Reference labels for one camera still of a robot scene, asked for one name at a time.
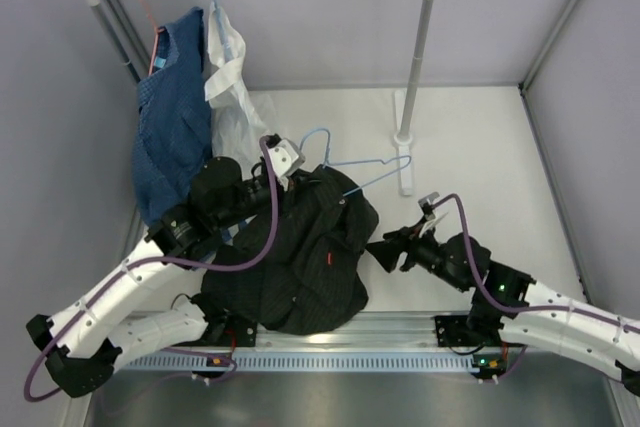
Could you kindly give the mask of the blue wire hanger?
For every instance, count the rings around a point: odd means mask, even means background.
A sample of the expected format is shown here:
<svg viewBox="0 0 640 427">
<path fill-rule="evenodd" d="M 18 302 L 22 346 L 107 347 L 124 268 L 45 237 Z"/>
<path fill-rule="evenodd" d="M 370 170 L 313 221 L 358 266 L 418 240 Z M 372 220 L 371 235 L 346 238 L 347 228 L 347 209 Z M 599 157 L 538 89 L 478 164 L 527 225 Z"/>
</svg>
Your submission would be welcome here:
<svg viewBox="0 0 640 427">
<path fill-rule="evenodd" d="M 387 159 L 383 158 L 365 158 L 358 160 L 350 160 L 350 161 L 332 161 L 331 160 L 331 142 L 332 142 L 332 134 L 331 131 L 326 127 L 319 127 L 308 131 L 303 135 L 299 142 L 299 148 L 301 151 L 304 150 L 305 144 L 307 141 L 316 134 L 323 133 L 326 136 L 326 141 L 324 145 L 323 157 L 321 165 L 323 167 L 331 167 L 334 170 L 337 170 L 339 167 L 354 167 L 354 166 L 370 166 L 370 165 L 380 165 L 380 166 L 391 166 L 393 167 L 387 171 L 386 173 L 377 176 L 375 178 L 371 178 L 367 182 L 357 184 L 355 187 L 350 188 L 349 190 L 343 193 L 344 197 L 349 197 L 354 195 L 357 192 L 363 191 L 365 188 L 375 185 L 386 178 L 390 178 L 391 176 L 396 175 L 399 181 L 399 193 L 401 196 L 411 196 L 414 194 L 415 187 L 415 179 L 413 172 L 413 156 L 411 154 L 411 148 L 406 145 L 396 146 L 396 155 L 394 157 L 390 157 Z"/>
</svg>

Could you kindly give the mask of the black pinstriped shirt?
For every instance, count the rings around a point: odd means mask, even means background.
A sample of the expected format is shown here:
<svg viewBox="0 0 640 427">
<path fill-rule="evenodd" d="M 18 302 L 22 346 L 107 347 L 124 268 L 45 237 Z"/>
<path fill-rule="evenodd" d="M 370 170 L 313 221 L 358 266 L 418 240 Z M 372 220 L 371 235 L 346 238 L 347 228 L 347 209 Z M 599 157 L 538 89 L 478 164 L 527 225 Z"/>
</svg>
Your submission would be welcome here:
<svg viewBox="0 0 640 427">
<path fill-rule="evenodd" d="M 267 256 L 243 271 L 207 272 L 201 292 L 217 308 L 269 330 L 334 330 L 368 303 L 358 263 L 378 223 L 348 176 L 317 167 L 285 193 Z"/>
</svg>

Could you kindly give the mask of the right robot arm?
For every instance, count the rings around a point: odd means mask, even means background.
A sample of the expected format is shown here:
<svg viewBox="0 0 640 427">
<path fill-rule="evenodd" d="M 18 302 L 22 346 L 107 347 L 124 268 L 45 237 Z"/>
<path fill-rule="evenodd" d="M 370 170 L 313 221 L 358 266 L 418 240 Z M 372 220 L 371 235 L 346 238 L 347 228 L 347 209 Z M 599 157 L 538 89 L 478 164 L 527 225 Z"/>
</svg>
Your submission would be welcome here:
<svg viewBox="0 0 640 427">
<path fill-rule="evenodd" d="M 459 292 L 471 292 L 465 320 L 478 344 L 531 346 L 580 362 L 639 392 L 639 324 L 556 292 L 492 259 L 460 233 L 444 243 L 432 229 L 403 227 L 367 246 L 387 272 L 421 267 Z"/>
</svg>

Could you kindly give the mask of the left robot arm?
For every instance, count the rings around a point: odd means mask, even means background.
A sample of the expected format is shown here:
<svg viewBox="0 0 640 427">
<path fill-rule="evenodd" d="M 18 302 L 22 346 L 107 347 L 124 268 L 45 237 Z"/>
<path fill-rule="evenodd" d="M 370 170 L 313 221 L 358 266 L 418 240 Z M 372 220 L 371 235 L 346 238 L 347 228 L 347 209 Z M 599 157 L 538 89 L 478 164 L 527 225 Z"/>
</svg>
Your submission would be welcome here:
<svg viewBox="0 0 640 427">
<path fill-rule="evenodd" d="M 303 165 L 301 154 L 270 148 L 259 162 L 261 174 L 242 177 L 239 163 L 214 157 L 192 179 L 188 197 L 168 209 L 121 263 L 87 294 L 60 312 L 38 314 L 26 325 L 57 389 L 83 397 L 104 385 L 136 358 L 199 340 L 213 346 L 223 340 L 225 320 L 198 304 L 126 323 L 154 291 L 191 269 L 241 272 L 261 262 L 278 230 L 279 201 L 290 179 Z M 208 263 L 220 252 L 223 232 L 241 220 L 271 210 L 271 225 L 262 250 L 239 264 Z"/>
</svg>

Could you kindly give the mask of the white shirt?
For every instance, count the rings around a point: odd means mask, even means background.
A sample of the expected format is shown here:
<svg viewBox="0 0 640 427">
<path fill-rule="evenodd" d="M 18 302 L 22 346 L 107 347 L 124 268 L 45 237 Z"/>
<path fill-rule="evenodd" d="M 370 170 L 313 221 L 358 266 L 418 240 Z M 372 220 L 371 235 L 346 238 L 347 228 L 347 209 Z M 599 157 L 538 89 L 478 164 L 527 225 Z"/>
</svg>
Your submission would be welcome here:
<svg viewBox="0 0 640 427">
<path fill-rule="evenodd" d="M 234 59 L 224 59 L 212 5 L 207 34 L 210 77 L 204 84 L 212 109 L 212 151 L 236 160 L 247 175 L 259 159 L 259 139 L 277 130 L 278 119 L 269 95 L 248 90 L 243 80 L 246 43 L 221 10 Z"/>
</svg>

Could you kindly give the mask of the blue checked shirt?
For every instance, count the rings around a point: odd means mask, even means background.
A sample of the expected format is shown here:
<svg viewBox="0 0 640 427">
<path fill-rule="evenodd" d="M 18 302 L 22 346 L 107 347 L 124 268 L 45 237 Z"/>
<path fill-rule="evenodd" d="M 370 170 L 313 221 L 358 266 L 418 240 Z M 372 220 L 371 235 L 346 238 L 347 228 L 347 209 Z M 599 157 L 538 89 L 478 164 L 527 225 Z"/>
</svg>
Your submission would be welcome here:
<svg viewBox="0 0 640 427">
<path fill-rule="evenodd" d="M 188 197 L 192 179 L 213 157 L 204 60 L 204 12 L 194 7 L 160 28 L 152 71 L 137 86 L 132 179 L 148 227 Z"/>
</svg>

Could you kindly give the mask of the light blue hanger with shirt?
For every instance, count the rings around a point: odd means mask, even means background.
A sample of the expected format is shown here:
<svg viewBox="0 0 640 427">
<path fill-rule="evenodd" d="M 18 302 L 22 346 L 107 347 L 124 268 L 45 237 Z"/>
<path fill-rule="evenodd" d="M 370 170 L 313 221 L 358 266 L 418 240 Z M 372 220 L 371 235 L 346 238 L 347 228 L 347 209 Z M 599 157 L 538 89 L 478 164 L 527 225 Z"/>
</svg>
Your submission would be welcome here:
<svg viewBox="0 0 640 427">
<path fill-rule="evenodd" d="M 214 19 L 218 31 L 219 42 L 223 49 L 224 59 L 226 62 L 230 62 L 234 59 L 231 44 L 229 42 L 226 28 L 224 26 L 223 16 L 219 0 L 212 0 Z"/>
</svg>

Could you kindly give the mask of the aluminium mounting rail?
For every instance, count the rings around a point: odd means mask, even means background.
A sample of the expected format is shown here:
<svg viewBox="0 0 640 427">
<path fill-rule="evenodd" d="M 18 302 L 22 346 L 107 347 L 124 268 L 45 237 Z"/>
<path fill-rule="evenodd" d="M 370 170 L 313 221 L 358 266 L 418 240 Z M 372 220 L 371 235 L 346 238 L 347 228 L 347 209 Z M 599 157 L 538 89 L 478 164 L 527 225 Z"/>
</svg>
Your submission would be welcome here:
<svg viewBox="0 0 640 427">
<path fill-rule="evenodd" d="M 374 312 L 358 314 L 344 326 L 324 333 L 296 336 L 269 331 L 257 326 L 256 351 L 338 351 L 378 349 L 401 350 L 439 347 L 434 315 L 424 312 Z M 146 355 L 165 348 L 216 348 L 199 346 L 205 332 L 204 321 L 172 310 L 138 320 L 127 320 L 109 334 L 109 341 L 125 351 Z M 618 346 L 631 332 L 631 322 L 588 305 L 575 304 L 568 310 L 560 305 L 543 311 L 521 313 L 514 319 L 503 317 L 496 330 L 504 343 L 529 345 L 560 353 L 576 347 L 606 350 Z"/>
</svg>

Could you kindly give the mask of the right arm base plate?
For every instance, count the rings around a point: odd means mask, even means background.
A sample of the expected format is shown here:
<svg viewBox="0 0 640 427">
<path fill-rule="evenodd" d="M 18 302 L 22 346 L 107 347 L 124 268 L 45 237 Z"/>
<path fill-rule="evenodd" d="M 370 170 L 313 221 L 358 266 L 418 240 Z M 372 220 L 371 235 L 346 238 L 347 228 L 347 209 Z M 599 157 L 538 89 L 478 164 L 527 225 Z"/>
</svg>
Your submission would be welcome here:
<svg viewBox="0 0 640 427">
<path fill-rule="evenodd" d="M 497 381 L 511 367 L 509 346 L 497 333 L 473 330 L 465 315 L 434 317 L 437 345 L 471 361 L 478 381 Z"/>
</svg>

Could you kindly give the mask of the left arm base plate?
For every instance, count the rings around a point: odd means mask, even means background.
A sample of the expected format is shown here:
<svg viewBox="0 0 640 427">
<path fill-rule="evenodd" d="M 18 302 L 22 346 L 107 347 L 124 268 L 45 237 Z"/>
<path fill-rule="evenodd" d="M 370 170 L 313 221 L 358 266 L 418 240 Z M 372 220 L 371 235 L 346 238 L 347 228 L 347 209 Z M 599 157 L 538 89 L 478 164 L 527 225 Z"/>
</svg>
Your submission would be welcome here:
<svg viewBox="0 0 640 427">
<path fill-rule="evenodd" d="M 254 347 L 257 323 L 236 315 L 225 315 L 209 323 L 197 341 L 205 347 Z"/>
</svg>

